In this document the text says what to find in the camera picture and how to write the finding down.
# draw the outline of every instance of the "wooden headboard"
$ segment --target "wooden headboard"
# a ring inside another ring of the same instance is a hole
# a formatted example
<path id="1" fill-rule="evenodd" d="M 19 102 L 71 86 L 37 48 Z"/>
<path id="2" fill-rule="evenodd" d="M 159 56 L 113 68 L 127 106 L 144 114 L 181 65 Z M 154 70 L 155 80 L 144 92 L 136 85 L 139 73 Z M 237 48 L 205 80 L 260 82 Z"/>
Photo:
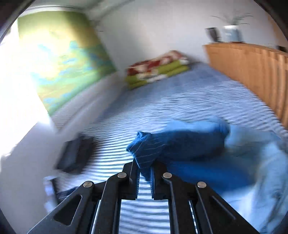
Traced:
<path id="1" fill-rule="evenodd" d="M 210 66 L 253 91 L 288 128 L 288 54 L 245 43 L 204 46 Z"/>

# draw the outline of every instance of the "silver bolt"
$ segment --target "silver bolt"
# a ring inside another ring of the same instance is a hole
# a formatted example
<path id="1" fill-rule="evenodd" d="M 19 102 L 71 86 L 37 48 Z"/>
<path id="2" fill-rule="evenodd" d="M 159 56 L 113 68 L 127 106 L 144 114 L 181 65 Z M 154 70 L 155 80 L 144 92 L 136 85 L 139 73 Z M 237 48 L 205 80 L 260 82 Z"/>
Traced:
<path id="1" fill-rule="evenodd" d="M 166 179 L 170 179 L 170 178 L 172 177 L 172 174 L 169 173 L 169 172 L 165 172 L 165 173 L 163 174 L 163 177 L 166 178 Z"/>
<path id="2" fill-rule="evenodd" d="M 118 178 L 125 178 L 127 174 L 125 172 L 118 173 Z"/>
<path id="3" fill-rule="evenodd" d="M 197 186 L 198 186 L 199 188 L 206 188 L 207 184 L 206 184 L 205 182 L 203 182 L 203 181 L 199 181 L 199 182 L 197 183 Z"/>
<path id="4" fill-rule="evenodd" d="M 84 186 L 85 188 L 90 188 L 92 185 L 93 185 L 93 183 L 92 183 L 91 181 L 86 181 L 86 182 L 84 182 L 84 184 L 83 184 L 83 186 Z"/>

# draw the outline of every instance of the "striped bedsheet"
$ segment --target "striped bedsheet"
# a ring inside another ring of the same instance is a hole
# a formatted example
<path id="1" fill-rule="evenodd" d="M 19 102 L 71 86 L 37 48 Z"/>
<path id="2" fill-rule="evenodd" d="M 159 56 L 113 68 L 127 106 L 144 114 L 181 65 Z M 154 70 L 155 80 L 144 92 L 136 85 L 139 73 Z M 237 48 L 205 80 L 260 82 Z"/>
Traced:
<path id="1" fill-rule="evenodd" d="M 272 110 L 251 91 L 208 65 L 197 64 L 183 74 L 124 93 L 83 130 L 97 144 L 83 173 L 61 173 L 57 187 L 62 191 L 87 180 L 98 183 L 122 171 L 132 161 L 125 148 L 139 130 L 157 132 L 171 119 L 193 122 L 209 116 L 288 137 Z M 142 176 L 138 199 L 122 201 L 119 233 L 170 233 L 168 203 L 151 199 L 150 185 Z"/>

